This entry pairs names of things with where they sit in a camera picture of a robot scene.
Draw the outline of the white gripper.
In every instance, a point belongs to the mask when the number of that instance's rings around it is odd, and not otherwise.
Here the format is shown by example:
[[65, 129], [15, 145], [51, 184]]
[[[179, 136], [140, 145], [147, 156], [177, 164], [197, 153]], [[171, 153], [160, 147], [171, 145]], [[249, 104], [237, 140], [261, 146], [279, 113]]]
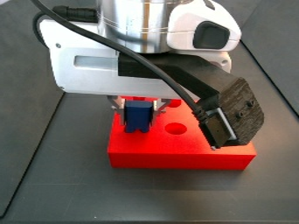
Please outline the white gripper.
[[[40, 23], [51, 53], [56, 84], [68, 93], [108, 95], [112, 109], [125, 124], [125, 100], [119, 96], [155, 97], [152, 122], [179, 95], [161, 78], [121, 52], [83, 37], [52, 20]], [[232, 75], [193, 55], [157, 53], [144, 58], [153, 63], [193, 99], [209, 98], [232, 86]]]

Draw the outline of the silver and white robot arm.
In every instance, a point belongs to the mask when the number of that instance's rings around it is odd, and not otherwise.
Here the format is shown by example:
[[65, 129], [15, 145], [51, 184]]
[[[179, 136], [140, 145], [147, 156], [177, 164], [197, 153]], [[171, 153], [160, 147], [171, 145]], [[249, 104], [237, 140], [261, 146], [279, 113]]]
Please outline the silver and white robot arm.
[[239, 26], [213, 0], [97, 0], [45, 12], [41, 37], [68, 93], [209, 99], [232, 87]]

